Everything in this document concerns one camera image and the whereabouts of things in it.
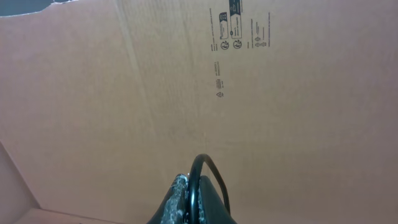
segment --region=black handle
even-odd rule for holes
[[[199,183],[200,183],[200,173],[201,168],[203,167],[203,163],[206,162],[208,167],[210,168],[213,175],[216,177],[218,185],[220,185],[221,192],[223,193],[224,198],[224,206],[230,214],[231,211],[229,209],[229,198],[228,192],[226,190],[226,186],[224,184],[223,179],[221,178],[220,173],[218,172],[217,167],[214,162],[211,160],[210,156],[207,154],[200,154],[196,156],[193,161],[191,172],[188,180],[188,198],[186,202],[187,208],[187,220],[189,224],[199,224],[199,209],[198,209],[198,196],[199,196]]]

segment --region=cardboard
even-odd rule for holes
[[[32,194],[0,142],[0,223],[14,223],[37,207]]]
[[[30,209],[15,224],[113,224],[90,218],[76,217],[61,213],[49,212],[41,209]]]
[[[0,19],[0,138],[42,208],[145,223],[207,153],[238,223],[398,222],[397,2],[240,3]]]

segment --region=cardboard box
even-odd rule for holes
[[[15,224],[115,224],[94,220],[90,218],[76,217],[73,215],[49,212],[41,209],[30,209]]]
[[[145,223],[207,153],[238,223],[397,223],[397,11],[80,0],[3,17],[0,138],[47,210]]]
[[[14,223],[31,208],[37,206],[0,142],[0,223]]]

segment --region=printed symbol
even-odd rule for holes
[[[220,13],[220,21],[226,21],[226,20],[227,20],[227,18],[226,18],[226,12]]]
[[[232,7],[230,7],[230,10],[233,11],[233,12],[236,12],[236,6],[233,5]]]
[[[234,41],[234,48],[240,49],[242,47],[242,42],[240,40]]]
[[[222,48],[223,50],[228,49],[228,47],[229,47],[229,43],[228,43],[227,41],[224,41],[224,42],[221,43],[221,48]]]
[[[260,47],[260,46],[261,46],[261,47],[265,47],[266,45],[267,45],[267,43],[265,43],[265,42],[263,42],[263,43],[261,43],[261,44],[260,44],[260,43],[256,43],[256,44],[255,44],[256,47]]]

